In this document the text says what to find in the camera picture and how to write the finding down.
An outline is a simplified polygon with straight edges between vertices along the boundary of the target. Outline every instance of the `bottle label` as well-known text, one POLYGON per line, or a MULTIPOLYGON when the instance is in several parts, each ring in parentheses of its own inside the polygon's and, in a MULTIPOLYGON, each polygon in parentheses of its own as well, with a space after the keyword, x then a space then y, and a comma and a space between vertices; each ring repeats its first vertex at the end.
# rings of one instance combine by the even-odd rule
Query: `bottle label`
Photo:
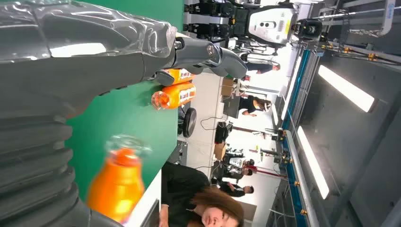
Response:
POLYGON ((182 90, 179 93, 179 100, 180 103, 187 101, 188 99, 191 99, 195 96, 195 89, 194 87, 182 90))
POLYGON ((186 69, 181 69, 180 70, 180 79, 186 79, 191 77, 191 73, 188 72, 186 69))

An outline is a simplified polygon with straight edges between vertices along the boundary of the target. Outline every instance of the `red pole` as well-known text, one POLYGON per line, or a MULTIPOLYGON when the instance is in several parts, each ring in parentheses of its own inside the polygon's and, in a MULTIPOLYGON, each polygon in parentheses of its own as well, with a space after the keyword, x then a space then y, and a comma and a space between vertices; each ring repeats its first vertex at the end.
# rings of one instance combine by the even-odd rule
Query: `red pole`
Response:
POLYGON ((286 176, 283 176, 283 175, 274 174, 274 173, 269 173, 269 172, 262 171, 262 170, 257 170, 257 171, 258 171, 258 173, 263 173, 263 174, 267 174, 267 175, 272 175, 272 176, 276 176, 276 177, 280 177, 280 178, 287 178, 286 176))

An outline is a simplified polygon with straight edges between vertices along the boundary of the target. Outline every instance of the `person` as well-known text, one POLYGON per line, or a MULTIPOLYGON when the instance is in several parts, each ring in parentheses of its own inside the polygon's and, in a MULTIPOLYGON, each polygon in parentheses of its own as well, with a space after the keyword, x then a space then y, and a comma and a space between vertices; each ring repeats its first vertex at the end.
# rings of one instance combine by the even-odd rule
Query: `person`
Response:
POLYGON ((236 184, 231 184, 230 182, 221 182, 220 190, 227 193, 231 197, 241 197, 245 194, 252 194, 254 192, 253 186, 245 186, 241 188, 236 184))
POLYGON ((245 166, 255 165, 255 161, 253 159, 247 160, 245 157, 232 157, 228 160, 227 164, 238 169, 243 169, 245 166))
POLYGON ((223 163, 229 164, 230 160, 232 158, 236 158, 236 157, 244 158, 245 156, 244 156, 243 152, 231 152, 231 151, 227 152, 226 151, 226 153, 224 154, 224 157, 223 157, 223 163))
POLYGON ((246 63, 248 71, 257 71, 256 74, 263 74, 270 70, 278 71, 280 70, 280 65, 270 65, 270 64, 257 64, 257 63, 246 63))
POLYGON ((242 227, 240 203, 190 167, 165 163, 159 227, 242 227))
POLYGON ((252 176, 253 172, 249 168, 243 168, 242 170, 239 169, 227 169, 223 173, 223 177, 232 178, 236 180, 241 180, 243 176, 252 176))
POLYGON ((267 111, 270 106, 271 101, 269 100, 262 100, 258 97, 243 94, 239 99, 238 109, 246 109, 242 112, 242 115, 250 115, 252 117, 256 117, 257 115, 253 112, 255 112, 257 109, 267 111))

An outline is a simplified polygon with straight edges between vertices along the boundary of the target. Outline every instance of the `green table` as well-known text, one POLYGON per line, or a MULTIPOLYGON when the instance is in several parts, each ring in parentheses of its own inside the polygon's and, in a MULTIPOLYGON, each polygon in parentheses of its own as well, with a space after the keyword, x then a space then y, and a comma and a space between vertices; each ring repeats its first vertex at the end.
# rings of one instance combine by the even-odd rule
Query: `green table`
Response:
MULTIPOLYGON (((87 0, 86 2, 183 25, 183 0, 87 0)), ((75 167, 79 195, 85 200, 91 180, 107 155, 105 142, 113 135, 128 134, 148 143, 153 153, 143 160, 143 181, 148 187, 176 146, 177 111, 156 111, 149 105, 160 90, 154 82, 142 82, 95 98, 80 116, 68 121, 73 135, 66 146, 74 150, 70 165, 75 167)))

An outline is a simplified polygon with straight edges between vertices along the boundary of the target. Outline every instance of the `bottle cap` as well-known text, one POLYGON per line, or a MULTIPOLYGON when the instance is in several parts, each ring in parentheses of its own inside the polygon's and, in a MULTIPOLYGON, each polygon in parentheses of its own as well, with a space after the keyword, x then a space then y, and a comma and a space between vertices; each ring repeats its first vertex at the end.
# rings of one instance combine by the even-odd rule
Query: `bottle cap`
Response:
POLYGON ((163 91, 157 91, 152 95, 152 105, 155 109, 166 109, 170 106, 170 96, 163 91))
POLYGON ((136 165, 141 158, 152 152, 140 139, 124 134, 112 136, 106 143, 106 150, 111 160, 122 166, 136 165))

